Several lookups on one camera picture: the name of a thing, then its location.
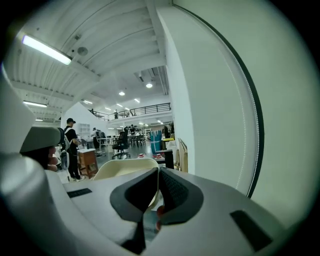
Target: fluorescent light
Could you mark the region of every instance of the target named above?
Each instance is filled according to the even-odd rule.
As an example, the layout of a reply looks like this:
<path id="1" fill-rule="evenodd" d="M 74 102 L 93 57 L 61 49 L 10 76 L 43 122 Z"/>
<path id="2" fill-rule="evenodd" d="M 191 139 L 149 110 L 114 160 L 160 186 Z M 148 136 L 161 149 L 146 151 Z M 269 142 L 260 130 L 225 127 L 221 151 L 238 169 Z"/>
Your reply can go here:
<path id="1" fill-rule="evenodd" d="M 40 104 L 40 103 L 34 103 L 34 102 L 30 102 L 30 101 L 23 101 L 24 104 L 27 104 L 27 105 L 32 105 L 32 106 L 37 106 L 37 107 L 42 107 L 42 108 L 46 108 L 47 105 L 45 104 Z"/>
<path id="2" fill-rule="evenodd" d="M 71 62 L 71 59 L 68 58 L 67 56 L 50 48 L 49 46 L 46 46 L 42 42 L 39 42 L 38 40 L 36 40 L 28 35 L 25 35 L 23 37 L 22 43 L 26 46 L 30 46 L 31 48 L 38 50 L 39 52 L 44 53 L 45 55 L 48 55 L 48 56 L 56 59 L 59 62 L 62 62 L 65 65 L 69 65 Z"/>

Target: blue object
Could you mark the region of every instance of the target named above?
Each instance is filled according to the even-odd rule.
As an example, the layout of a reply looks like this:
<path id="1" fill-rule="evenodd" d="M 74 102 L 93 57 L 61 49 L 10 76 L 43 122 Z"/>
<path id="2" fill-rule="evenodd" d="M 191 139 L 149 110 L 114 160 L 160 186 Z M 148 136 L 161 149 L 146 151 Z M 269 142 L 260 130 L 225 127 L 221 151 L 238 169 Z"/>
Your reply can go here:
<path id="1" fill-rule="evenodd" d="M 153 130 L 150 132 L 151 150 L 153 154 L 161 150 L 161 137 L 161 130 Z"/>

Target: black railing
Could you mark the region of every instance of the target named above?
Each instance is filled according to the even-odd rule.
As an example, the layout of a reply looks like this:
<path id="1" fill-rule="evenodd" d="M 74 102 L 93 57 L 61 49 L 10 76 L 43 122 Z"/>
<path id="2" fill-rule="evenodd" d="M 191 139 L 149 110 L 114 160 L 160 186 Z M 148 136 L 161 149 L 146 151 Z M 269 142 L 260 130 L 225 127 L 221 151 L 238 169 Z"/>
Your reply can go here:
<path id="1" fill-rule="evenodd" d="M 170 103 L 163 103 L 158 105 L 133 108 L 130 110 L 118 111 L 117 114 L 116 113 L 105 114 L 105 113 L 92 111 L 92 110 L 89 110 L 89 111 L 101 120 L 111 121 L 115 119 L 122 119 L 122 118 L 128 118 L 128 117 L 134 117 L 134 116 L 140 116 L 140 115 L 146 115 L 146 114 L 152 114 L 152 113 L 170 111 L 170 110 L 171 110 Z"/>

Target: black office chair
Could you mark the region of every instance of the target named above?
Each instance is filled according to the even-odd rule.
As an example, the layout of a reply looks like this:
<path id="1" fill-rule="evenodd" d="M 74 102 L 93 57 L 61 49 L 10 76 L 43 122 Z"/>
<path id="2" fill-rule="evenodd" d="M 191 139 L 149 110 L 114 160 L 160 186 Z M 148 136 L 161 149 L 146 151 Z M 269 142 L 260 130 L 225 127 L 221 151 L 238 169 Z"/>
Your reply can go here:
<path id="1" fill-rule="evenodd" d="M 129 148 L 127 130 L 120 132 L 119 139 L 114 140 L 114 143 L 115 144 L 112 146 L 112 149 L 118 150 L 118 151 L 120 150 L 120 153 L 113 155 L 112 159 L 119 156 L 120 158 L 121 156 L 128 156 L 129 158 L 131 158 L 131 155 L 128 152 L 124 151 Z"/>

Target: white shoe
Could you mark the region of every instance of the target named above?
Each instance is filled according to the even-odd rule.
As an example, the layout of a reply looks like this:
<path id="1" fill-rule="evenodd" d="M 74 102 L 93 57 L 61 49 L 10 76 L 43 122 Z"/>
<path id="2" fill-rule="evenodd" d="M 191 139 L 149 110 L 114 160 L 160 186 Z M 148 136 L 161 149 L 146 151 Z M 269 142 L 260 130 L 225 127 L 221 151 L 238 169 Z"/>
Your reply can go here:
<path id="1" fill-rule="evenodd" d="M 83 181 L 86 177 L 85 176 L 81 176 L 80 179 L 77 179 L 76 182 L 80 182 Z"/>

